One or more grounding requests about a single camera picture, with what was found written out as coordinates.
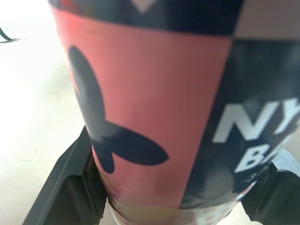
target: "black plastic holder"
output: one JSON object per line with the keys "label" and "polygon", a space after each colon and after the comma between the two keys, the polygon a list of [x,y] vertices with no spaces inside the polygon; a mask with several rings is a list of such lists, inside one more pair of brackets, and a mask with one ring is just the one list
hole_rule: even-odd
{"label": "black plastic holder", "polygon": [[98,225],[106,198],[84,127],[58,159],[23,225]]}
{"label": "black plastic holder", "polygon": [[[58,159],[23,225],[98,225],[106,199],[84,128]],[[280,150],[242,205],[252,221],[300,225],[300,164]]]}

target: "white triangle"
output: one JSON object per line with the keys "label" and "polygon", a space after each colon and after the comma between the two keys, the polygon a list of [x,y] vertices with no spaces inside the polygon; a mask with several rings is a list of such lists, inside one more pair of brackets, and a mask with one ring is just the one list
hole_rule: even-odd
{"label": "white triangle", "polygon": [[157,0],[131,0],[140,13],[144,14]]}

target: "dark blue shape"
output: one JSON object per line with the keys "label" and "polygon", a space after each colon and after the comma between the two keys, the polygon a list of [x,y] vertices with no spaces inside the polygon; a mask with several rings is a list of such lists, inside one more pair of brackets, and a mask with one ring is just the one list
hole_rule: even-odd
{"label": "dark blue shape", "polygon": [[166,152],[151,139],[105,120],[101,89],[89,62],[75,46],[70,48],[69,58],[79,89],[77,100],[102,168],[114,172],[113,153],[140,165],[166,161]]}
{"label": "dark blue shape", "polygon": [[85,17],[143,28],[211,35],[233,34],[243,0],[158,0],[141,14],[131,0],[48,0]]}
{"label": "dark blue shape", "polygon": [[283,119],[280,105],[258,139],[246,141],[233,126],[225,143],[212,142],[226,104],[243,104],[256,121],[266,102],[300,98],[299,55],[297,41],[234,41],[181,208],[216,206],[235,198],[257,179],[253,174],[267,166],[234,173],[247,148],[269,144],[266,156],[297,128],[300,115],[284,132],[274,134]]}

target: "white floor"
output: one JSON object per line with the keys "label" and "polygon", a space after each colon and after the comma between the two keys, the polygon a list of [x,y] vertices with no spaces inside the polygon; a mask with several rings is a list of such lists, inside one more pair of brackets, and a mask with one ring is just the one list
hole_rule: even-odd
{"label": "white floor", "polygon": [[[20,225],[83,120],[46,2],[15,0],[6,9],[0,9],[0,27],[2,22],[14,37],[28,37],[0,44],[0,224]],[[286,149],[300,159],[296,137]],[[101,224],[116,224],[109,210]],[[240,205],[220,222],[250,224],[259,223],[251,223]]]}

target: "dark blue fish-shaped silhouette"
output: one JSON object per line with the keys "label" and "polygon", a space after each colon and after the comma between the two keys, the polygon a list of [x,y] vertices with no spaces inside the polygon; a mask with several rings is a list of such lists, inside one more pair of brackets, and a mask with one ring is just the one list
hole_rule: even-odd
{"label": "dark blue fish-shaped silhouette", "polygon": [[69,59],[79,91],[77,100],[104,171],[114,172],[112,153],[141,165],[158,165],[166,161],[168,155],[158,144],[105,120],[101,89],[89,62],[75,46],[69,50]]}

